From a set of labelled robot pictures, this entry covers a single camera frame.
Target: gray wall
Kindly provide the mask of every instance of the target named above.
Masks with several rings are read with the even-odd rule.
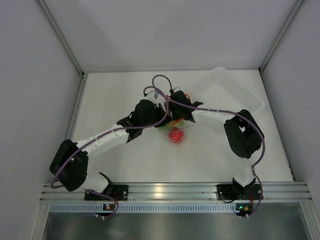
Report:
[[[293,167],[320,213],[320,1],[306,1],[264,71]]]
[[[26,240],[80,78],[35,1],[0,16],[0,233]]]
[[[85,71],[258,68],[296,0],[45,0]]]

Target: metal frame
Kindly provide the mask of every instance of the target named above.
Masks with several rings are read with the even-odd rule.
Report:
[[[72,52],[70,45],[68,44],[65,36],[63,35],[60,27],[55,21],[51,11],[49,10],[45,0],[35,0],[39,6],[41,12],[47,18],[49,25],[52,27],[56,37],[61,43],[62,48],[65,50],[66,54],[73,63],[75,69],[81,76],[79,83],[78,93],[76,95],[73,110],[70,116],[68,129],[66,131],[66,138],[72,138],[75,130],[75,125],[77,122],[77,117],[79,114],[79,109],[81,101],[83,98],[86,82],[88,79],[88,73],[84,73],[82,68],[76,59],[74,53]],[[292,8],[289,16],[287,17],[285,23],[281,27],[279,33],[277,34],[273,44],[271,45],[270,50],[265,56],[261,67],[259,68],[260,75],[268,96],[269,101],[269,92],[268,88],[263,80],[263,71],[270,61],[271,57],[279,47],[282,42],[286,32],[288,31],[293,20],[299,13],[299,10],[302,8],[305,0],[297,0],[294,7]],[[281,141],[284,146],[287,158],[290,160],[290,154],[288,153],[288,148],[286,142],[283,138],[283,132],[280,128],[280,125],[277,121],[277,115],[273,109],[272,102],[270,103],[272,113],[274,115],[278,131],[281,136]],[[292,164],[291,170],[292,174],[295,176],[295,169]],[[217,199],[217,189],[215,182],[207,183],[127,183],[129,185],[129,195],[127,204],[141,204],[141,206],[147,206],[151,204],[176,204],[184,203],[189,205],[196,204],[210,204],[216,205],[221,204]],[[262,204],[265,203],[300,203],[301,211],[305,219],[306,227],[309,230],[311,239],[320,239],[320,220],[316,211],[316,207],[312,201],[312,197],[308,186],[304,182],[263,182],[264,187],[264,200]],[[89,205],[92,202],[84,202],[85,191],[76,190],[74,192],[67,192],[64,188],[51,189],[49,185],[46,184],[43,188],[41,199],[37,208],[38,214],[34,224],[34,228],[31,235],[31,240],[41,239],[45,225],[47,222],[49,211],[52,205],[58,203],[67,204],[66,202],[73,204],[84,204]]]

